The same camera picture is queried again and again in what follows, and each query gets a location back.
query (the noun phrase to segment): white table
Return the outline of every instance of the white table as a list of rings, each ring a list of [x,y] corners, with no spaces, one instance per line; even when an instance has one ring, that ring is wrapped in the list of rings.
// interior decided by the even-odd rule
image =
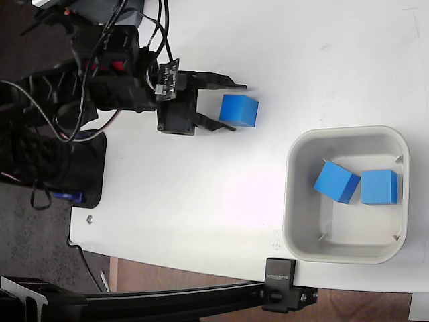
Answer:
[[[156,7],[147,1],[152,16]],[[389,125],[411,153],[402,250],[380,265],[298,262],[295,284],[429,292],[429,3],[181,0],[170,1],[170,21],[181,69],[246,83],[260,102],[256,128],[171,136],[156,131],[155,113],[122,113],[107,131],[101,202],[73,208],[71,240],[110,256],[262,281],[267,257],[293,258],[282,237],[292,142],[310,129]],[[152,26],[140,30],[144,44]],[[201,91],[198,111],[217,118],[224,93]]]

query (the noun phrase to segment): gray metal part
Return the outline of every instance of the gray metal part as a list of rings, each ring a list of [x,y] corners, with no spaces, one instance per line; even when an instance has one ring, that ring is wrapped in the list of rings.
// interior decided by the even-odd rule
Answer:
[[[76,10],[81,16],[93,21],[95,24],[106,23],[111,14],[112,8],[118,0],[78,0],[70,6],[71,10]],[[61,4],[62,0],[50,0],[41,6],[47,9],[53,5]],[[143,11],[145,0],[128,0],[127,8],[134,8],[140,12]],[[138,13],[126,13],[119,19],[117,25],[135,25],[138,27],[141,23],[141,16]]]

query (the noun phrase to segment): blue cube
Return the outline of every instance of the blue cube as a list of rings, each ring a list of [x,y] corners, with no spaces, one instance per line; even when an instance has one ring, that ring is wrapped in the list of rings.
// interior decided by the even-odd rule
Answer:
[[[397,203],[397,174],[392,170],[362,172],[362,203],[392,205]]]
[[[356,174],[327,161],[314,188],[339,203],[349,203],[360,180]]]
[[[223,95],[219,120],[233,126],[255,127],[258,105],[246,95]]]

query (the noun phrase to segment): floor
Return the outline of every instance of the floor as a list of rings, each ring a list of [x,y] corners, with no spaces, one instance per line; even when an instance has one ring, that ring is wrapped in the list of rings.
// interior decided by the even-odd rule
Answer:
[[[21,37],[36,9],[0,0],[0,78],[17,80],[72,58],[61,27],[41,26]],[[76,292],[96,292],[78,251],[66,246],[71,208],[54,201],[47,211],[29,205],[30,190],[0,184],[0,275],[38,277]],[[109,258],[88,254],[95,273],[109,271]]]

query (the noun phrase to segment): white tray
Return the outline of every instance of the white tray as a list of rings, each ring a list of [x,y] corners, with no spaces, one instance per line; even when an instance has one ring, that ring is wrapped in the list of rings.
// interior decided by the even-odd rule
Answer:
[[[361,184],[348,205],[313,189],[324,161],[361,176],[365,170],[398,174],[398,204],[364,205]],[[284,240],[293,255],[311,262],[378,264],[405,241],[410,153],[386,126],[318,129],[300,136],[288,156]]]

